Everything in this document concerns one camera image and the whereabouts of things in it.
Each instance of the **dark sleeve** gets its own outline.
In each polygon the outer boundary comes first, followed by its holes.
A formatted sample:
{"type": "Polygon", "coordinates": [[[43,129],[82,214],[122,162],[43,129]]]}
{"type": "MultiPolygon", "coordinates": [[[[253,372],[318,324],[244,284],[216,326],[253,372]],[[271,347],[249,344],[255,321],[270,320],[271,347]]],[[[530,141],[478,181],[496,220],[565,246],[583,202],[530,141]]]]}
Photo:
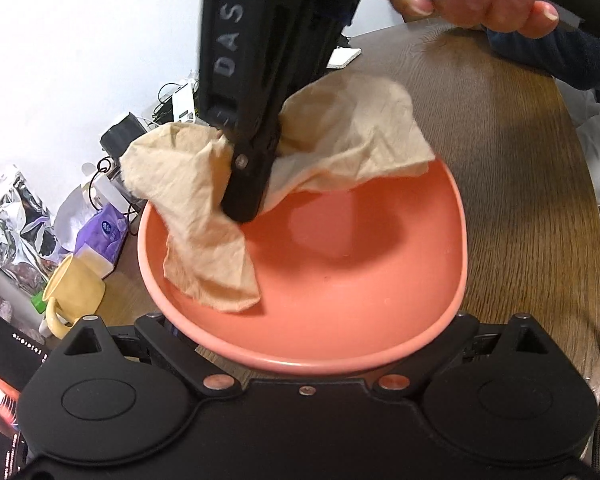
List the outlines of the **dark sleeve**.
{"type": "Polygon", "coordinates": [[[541,68],[580,90],[600,90],[600,38],[558,28],[540,40],[487,30],[491,48],[507,59],[541,68]]]}

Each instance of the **wood grain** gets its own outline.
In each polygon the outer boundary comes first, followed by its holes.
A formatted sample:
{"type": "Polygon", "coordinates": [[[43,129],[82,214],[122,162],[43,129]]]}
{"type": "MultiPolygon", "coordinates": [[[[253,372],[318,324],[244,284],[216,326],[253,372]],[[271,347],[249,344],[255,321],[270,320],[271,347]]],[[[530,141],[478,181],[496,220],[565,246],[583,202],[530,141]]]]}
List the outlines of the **wood grain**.
{"type": "MultiPolygon", "coordinates": [[[[424,136],[458,182],[469,243],[463,308],[483,322],[531,313],[598,390],[600,217],[552,79],[495,57],[481,32],[435,20],[352,44],[363,54],[346,70],[405,85],[424,136]]],[[[98,312],[107,324],[128,324],[153,310],[127,241],[98,312]]],[[[201,353],[242,381],[260,376],[201,353]]]]}

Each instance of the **crumpled cloth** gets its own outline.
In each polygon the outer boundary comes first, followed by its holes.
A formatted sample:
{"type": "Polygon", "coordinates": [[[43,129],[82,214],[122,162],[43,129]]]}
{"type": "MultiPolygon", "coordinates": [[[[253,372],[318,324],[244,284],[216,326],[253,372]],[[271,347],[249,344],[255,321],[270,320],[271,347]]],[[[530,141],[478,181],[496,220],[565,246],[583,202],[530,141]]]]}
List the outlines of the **crumpled cloth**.
{"type": "MultiPolygon", "coordinates": [[[[351,70],[292,95],[280,123],[280,157],[262,212],[292,192],[418,176],[435,158],[403,86],[351,70]]],[[[244,235],[219,206],[231,158],[218,130],[170,123],[135,140],[121,165],[128,189],[150,200],[167,226],[165,277],[202,304],[240,312],[260,301],[260,291],[244,235]]]]}

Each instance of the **finger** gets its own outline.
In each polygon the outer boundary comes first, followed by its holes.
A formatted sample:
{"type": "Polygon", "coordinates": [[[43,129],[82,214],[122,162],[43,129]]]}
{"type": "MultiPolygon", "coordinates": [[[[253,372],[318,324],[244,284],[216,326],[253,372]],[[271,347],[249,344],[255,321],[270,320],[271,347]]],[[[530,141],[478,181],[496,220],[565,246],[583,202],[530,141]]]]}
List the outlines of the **finger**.
{"type": "Polygon", "coordinates": [[[513,32],[525,25],[535,3],[536,0],[493,0],[483,23],[496,32],[513,32]]]}
{"type": "Polygon", "coordinates": [[[525,25],[519,29],[520,34],[536,40],[549,34],[558,25],[559,17],[552,4],[536,2],[525,25]]]}
{"type": "Polygon", "coordinates": [[[448,22],[473,27],[482,22],[494,0],[434,0],[436,9],[448,22]]]}
{"type": "Polygon", "coordinates": [[[435,10],[431,0],[391,0],[391,4],[405,18],[429,16],[435,10]]]}

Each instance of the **screw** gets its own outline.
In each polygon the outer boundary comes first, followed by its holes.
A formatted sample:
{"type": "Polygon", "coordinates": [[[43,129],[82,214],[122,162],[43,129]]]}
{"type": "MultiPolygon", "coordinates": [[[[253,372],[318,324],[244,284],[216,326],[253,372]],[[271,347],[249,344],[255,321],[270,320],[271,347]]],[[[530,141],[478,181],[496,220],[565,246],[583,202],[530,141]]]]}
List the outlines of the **screw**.
{"type": "Polygon", "coordinates": [[[202,384],[205,385],[205,388],[209,388],[210,390],[228,390],[235,384],[235,379],[231,377],[231,375],[215,374],[205,377],[202,384]]]}
{"type": "Polygon", "coordinates": [[[315,388],[313,386],[300,386],[298,393],[305,397],[311,397],[315,395],[315,388]]]}
{"type": "Polygon", "coordinates": [[[408,377],[398,374],[390,374],[380,377],[378,384],[383,390],[389,390],[391,392],[399,392],[405,390],[411,384],[408,377]]]}
{"type": "Polygon", "coordinates": [[[248,163],[249,163],[249,159],[243,153],[241,153],[240,155],[235,157],[235,167],[238,168],[239,170],[243,170],[244,168],[246,168],[248,163]]]}

